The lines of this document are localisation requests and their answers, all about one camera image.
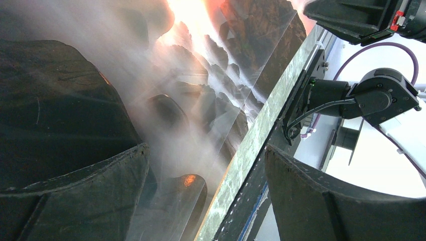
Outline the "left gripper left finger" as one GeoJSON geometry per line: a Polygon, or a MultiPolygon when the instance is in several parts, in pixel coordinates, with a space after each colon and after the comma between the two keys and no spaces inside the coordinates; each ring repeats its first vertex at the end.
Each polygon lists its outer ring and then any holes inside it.
{"type": "Polygon", "coordinates": [[[1,191],[1,240],[125,240],[149,170],[138,144],[82,169],[1,191]]]}

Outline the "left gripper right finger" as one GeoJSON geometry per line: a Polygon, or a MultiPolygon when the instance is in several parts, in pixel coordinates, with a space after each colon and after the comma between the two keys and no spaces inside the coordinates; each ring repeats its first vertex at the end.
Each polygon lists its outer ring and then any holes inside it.
{"type": "Polygon", "coordinates": [[[270,145],[266,176],[281,240],[425,240],[425,199],[362,188],[270,145]]]}

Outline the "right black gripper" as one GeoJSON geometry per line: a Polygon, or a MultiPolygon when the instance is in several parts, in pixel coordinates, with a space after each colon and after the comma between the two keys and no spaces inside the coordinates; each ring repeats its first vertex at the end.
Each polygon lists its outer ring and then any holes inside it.
{"type": "Polygon", "coordinates": [[[404,1],[310,1],[303,14],[338,38],[367,46],[394,35],[391,29],[404,1]]]}

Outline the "sunset landscape photo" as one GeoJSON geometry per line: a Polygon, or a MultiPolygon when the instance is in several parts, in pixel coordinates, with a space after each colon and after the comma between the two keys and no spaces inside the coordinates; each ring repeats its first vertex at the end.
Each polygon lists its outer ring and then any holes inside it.
{"type": "Polygon", "coordinates": [[[237,190],[312,23],[301,1],[1,1],[1,191],[138,144],[125,240],[194,240],[237,190]]]}

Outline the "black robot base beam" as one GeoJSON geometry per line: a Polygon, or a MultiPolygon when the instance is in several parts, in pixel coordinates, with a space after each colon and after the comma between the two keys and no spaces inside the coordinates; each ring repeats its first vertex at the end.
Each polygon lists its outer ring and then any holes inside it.
{"type": "Polygon", "coordinates": [[[313,77],[324,77],[326,61],[327,55],[324,49],[315,48],[312,51],[307,66],[303,67],[288,100],[282,106],[278,117],[275,118],[254,164],[217,228],[213,240],[254,240],[256,237],[265,216],[272,211],[265,171],[267,148],[273,145],[294,155],[300,138],[289,143],[284,136],[284,129],[290,122],[306,112],[310,89],[308,81],[313,77]]]}

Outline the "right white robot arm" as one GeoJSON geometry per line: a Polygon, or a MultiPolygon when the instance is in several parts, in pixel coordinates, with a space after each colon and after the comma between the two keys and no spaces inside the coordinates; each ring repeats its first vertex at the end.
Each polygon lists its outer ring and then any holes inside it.
{"type": "MultiPolygon", "coordinates": [[[[303,13],[338,38],[361,45],[363,51],[387,46],[387,38],[394,34],[425,42],[425,1],[311,1],[303,13]]],[[[425,103],[414,87],[419,64],[414,55],[411,58],[411,81],[390,68],[372,70],[353,86],[314,80],[308,93],[307,114],[362,117],[399,147],[424,176],[425,145],[399,123],[400,116],[409,110],[414,110],[414,116],[425,112],[425,103]]]]}

